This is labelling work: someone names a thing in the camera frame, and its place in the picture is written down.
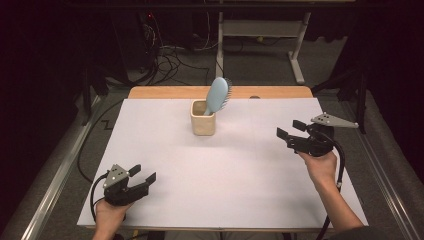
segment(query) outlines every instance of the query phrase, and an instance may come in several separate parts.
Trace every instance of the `blue brush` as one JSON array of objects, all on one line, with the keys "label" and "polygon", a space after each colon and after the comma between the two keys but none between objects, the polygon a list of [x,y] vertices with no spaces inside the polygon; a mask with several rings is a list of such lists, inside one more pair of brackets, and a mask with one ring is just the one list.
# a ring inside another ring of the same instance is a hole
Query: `blue brush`
[{"label": "blue brush", "polygon": [[203,116],[209,116],[225,107],[231,95],[231,81],[222,77],[217,77],[209,89],[206,98],[206,111]]}]

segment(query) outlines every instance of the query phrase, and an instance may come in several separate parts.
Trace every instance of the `metal frame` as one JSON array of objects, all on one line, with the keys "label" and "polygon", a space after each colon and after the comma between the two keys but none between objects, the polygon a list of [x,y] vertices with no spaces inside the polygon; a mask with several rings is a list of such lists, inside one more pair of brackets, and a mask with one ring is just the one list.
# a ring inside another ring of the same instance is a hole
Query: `metal frame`
[{"label": "metal frame", "polygon": [[21,238],[22,240],[35,240],[38,239],[39,235],[41,234],[41,231],[43,230],[57,200],[59,199],[60,193],[65,186],[69,174],[71,173],[71,170],[75,164],[75,159],[78,156],[78,152],[81,149],[84,139],[87,137],[90,128],[93,127],[92,125],[98,116],[101,103],[103,102],[100,100],[99,96],[93,100],[92,110],[94,114],[91,116],[91,119],[89,119],[89,121],[80,129],[74,146],[60,164],[56,175],[54,176],[49,188],[44,194],[44,197],[41,200],[37,210],[35,211],[31,222],[25,230],[25,233]]}]

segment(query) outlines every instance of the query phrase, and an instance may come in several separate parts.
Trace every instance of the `white tabletop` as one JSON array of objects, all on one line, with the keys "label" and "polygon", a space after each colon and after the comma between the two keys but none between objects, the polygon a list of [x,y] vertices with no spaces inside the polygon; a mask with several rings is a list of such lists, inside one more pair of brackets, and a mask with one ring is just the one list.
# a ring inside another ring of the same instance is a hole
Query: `white tabletop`
[{"label": "white tabletop", "polygon": [[[153,172],[150,193],[127,213],[123,226],[144,229],[316,231],[326,217],[305,164],[276,136],[277,127],[307,137],[293,120],[310,124],[322,113],[315,98],[231,99],[217,113],[216,133],[196,136],[191,99],[127,99],[96,179],[113,164]],[[103,197],[102,182],[95,199]],[[342,195],[367,224],[347,172]],[[78,221],[94,226],[89,197]]]}]

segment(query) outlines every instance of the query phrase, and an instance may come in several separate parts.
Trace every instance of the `wire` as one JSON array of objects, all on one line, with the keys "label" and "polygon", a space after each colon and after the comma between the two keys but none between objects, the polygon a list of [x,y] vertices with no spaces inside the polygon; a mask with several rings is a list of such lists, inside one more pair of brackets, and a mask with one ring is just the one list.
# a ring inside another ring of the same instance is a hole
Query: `wire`
[{"label": "wire", "polygon": [[78,152],[78,157],[77,157],[77,167],[78,167],[78,171],[80,172],[81,176],[87,180],[89,183],[93,183],[93,180],[90,179],[89,177],[87,177],[87,175],[84,174],[84,172],[81,169],[81,153],[84,150],[85,144],[87,143],[87,139],[90,137],[91,132],[93,131],[94,127],[96,126],[96,124],[100,121],[100,119],[107,113],[109,112],[112,108],[114,108],[115,106],[117,106],[118,104],[122,103],[124,101],[124,99],[114,103],[112,106],[110,106],[109,108],[107,108],[100,116],[99,118],[97,118],[97,120],[94,122],[94,124],[91,126],[90,130],[87,133],[87,136],[85,137],[81,148]]}]

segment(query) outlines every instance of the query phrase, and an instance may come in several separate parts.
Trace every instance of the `hand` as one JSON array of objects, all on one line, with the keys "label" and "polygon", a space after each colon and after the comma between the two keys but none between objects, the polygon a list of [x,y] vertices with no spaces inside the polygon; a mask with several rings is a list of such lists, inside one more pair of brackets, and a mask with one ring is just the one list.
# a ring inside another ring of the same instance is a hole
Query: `hand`
[{"label": "hand", "polygon": [[298,152],[298,154],[305,160],[309,177],[315,184],[315,187],[335,184],[337,157],[332,151],[321,157],[313,157],[302,152]]},{"label": "hand", "polygon": [[113,239],[115,232],[121,226],[125,213],[133,205],[113,206],[104,199],[96,205],[96,232],[93,240]]}]

